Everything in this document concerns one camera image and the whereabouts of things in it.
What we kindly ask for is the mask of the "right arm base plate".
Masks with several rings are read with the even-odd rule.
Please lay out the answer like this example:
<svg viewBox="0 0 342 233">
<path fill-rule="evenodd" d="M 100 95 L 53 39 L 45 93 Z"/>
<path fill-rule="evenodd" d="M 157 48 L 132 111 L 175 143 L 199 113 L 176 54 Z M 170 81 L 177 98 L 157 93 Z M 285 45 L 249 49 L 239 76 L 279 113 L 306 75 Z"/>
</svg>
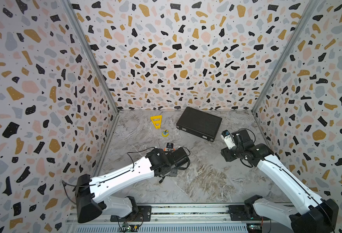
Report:
<svg viewBox="0 0 342 233">
<path fill-rule="evenodd" d="M 231 221 L 262 221 L 270 220 L 266 217 L 261 217 L 254 212 L 253 208 L 248 208 L 244 204 L 229 205 L 228 213 Z"/>
</svg>

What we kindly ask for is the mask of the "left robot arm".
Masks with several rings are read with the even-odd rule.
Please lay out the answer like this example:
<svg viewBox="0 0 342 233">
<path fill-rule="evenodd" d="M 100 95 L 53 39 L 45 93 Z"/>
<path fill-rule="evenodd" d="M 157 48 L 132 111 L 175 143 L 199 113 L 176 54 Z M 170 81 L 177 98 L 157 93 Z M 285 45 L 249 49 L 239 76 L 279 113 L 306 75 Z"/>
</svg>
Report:
<svg viewBox="0 0 342 233">
<path fill-rule="evenodd" d="M 190 150 L 184 147 L 169 151 L 150 147 L 144 152 L 145 156 L 114 172 L 96 177 L 84 174 L 78 178 L 73 185 L 78 223 L 90 222 L 103 213 L 121 221 L 134 221 L 142 213 L 135 198 L 118 198 L 114 193 L 153 177 L 175 177 L 178 171 L 190 166 Z"/>
</svg>

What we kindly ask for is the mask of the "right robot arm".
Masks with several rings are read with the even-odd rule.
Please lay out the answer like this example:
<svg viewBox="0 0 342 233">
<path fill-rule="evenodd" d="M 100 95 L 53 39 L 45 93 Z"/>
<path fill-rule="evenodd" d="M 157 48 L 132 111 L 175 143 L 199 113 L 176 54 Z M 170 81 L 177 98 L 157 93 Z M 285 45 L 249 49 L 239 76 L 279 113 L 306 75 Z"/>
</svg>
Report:
<svg viewBox="0 0 342 233">
<path fill-rule="evenodd" d="M 339 207 L 334 200 L 323 199 L 279 160 L 279 157 L 265 144 L 255 144 L 247 129 L 230 133 L 225 130 L 221 138 L 226 148 L 221 155 L 227 162 L 239 159 L 248 168 L 258 168 L 264 172 L 287 196 L 292 207 L 268 201 L 254 195 L 244 202 L 244 213 L 248 218 L 266 217 L 274 220 L 295 233 L 333 233 Z"/>
</svg>

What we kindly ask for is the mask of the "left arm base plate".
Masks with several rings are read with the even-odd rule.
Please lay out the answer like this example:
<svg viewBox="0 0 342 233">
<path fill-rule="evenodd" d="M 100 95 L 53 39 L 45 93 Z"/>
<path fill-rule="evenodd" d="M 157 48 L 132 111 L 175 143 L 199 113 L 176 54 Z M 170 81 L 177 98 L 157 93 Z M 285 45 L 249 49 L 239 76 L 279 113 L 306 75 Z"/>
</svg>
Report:
<svg viewBox="0 0 342 233">
<path fill-rule="evenodd" d="M 111 222 L 150 222 L 151 219 L 151 205 L 140 205 L 136 210 L 132 211 L 128 216 L 120 218 L 118 216 L 111 216 Z"/>
</svg>

